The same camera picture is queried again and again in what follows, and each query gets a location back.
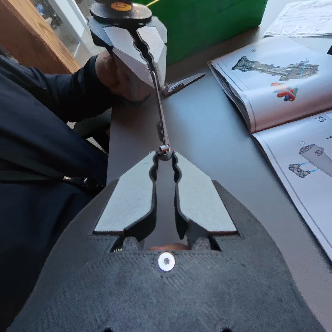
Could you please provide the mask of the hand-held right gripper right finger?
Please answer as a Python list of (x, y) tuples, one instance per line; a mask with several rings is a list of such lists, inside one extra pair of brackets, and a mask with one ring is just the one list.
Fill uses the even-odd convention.
[(198, 238), (237, 234), (237, 228), (211, 178), (179, 152), (173, 152), (175, 221), (190, 247)]

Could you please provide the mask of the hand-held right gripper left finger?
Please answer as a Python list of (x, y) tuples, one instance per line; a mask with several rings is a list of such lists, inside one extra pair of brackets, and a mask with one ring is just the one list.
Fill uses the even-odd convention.
[(94, 234), (147, 238), (156, 227), (158, 153), (150, 152), (125, 172), (94, 229)]

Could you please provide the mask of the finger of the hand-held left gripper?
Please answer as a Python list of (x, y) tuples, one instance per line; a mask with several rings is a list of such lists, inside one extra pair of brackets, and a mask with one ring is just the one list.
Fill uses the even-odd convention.
[(104, 27), (103, 29), (113, 45), (113, 53), (119, 59), (118, 62), (123, 64), (129, 70), (129, 73), (132, 73), (141, 82), (154, 87), (148, 62), (135, 45), (135, 40), (130, 32), (115, 26)]
[(156, 27), (144, 26), (137, 29), (139, 39), (145, 45), (146, 59), (154, 71), (159, 85), (164, 85), (166, 76), (167, 46)]

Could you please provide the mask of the person's left forearm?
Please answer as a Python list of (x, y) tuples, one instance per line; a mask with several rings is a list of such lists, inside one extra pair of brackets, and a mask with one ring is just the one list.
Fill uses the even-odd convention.
[(31, 83), (26, 89), (64, 122), (79, 122), (102, 114), (117, 97), (97, 78), (97, 56), (69, 74), (45, 74), (26, 68)]

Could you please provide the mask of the open lego instruction booklet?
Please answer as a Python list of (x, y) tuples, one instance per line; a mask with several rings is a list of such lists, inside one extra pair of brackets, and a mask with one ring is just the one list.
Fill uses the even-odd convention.
[(331, 55), (264, 38), (209, 66), (331, 260)]

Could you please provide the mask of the person's left hand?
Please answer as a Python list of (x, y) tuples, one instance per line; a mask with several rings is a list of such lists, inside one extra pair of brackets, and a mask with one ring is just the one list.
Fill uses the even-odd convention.
[(95, 62), (95, 71), (99, 81), (111, 93), (121, 96), (129, 102), (144, 102), (151, 96), (151, 90), (141, 84), (136, 84), (130, 76), (118, 67), (112, 55), (104, 50)]

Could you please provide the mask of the green plastic bin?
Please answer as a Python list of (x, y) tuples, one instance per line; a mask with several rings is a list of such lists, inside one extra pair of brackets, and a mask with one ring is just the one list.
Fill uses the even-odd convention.
[(267, 0), (138, 0), (167, 28), (167, 65), (260, 25)]

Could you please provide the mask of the person's dark blue torso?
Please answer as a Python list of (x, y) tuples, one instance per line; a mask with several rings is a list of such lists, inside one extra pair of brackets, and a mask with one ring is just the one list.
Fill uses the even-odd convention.
[(107, 156), (91, 148), (27, 89), (27, 67), (1, 56), (1, 331), (31, 293), (41, 267), (68, 223), (96, 195), (22, 166), (31, 160), (62, 176), (106, 183)]

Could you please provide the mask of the clear plastic bag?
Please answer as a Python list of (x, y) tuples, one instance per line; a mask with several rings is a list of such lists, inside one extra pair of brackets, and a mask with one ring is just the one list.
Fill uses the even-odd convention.
[(287, 4), (264, 36), (331, 37), (332, 1), (297, 1)]

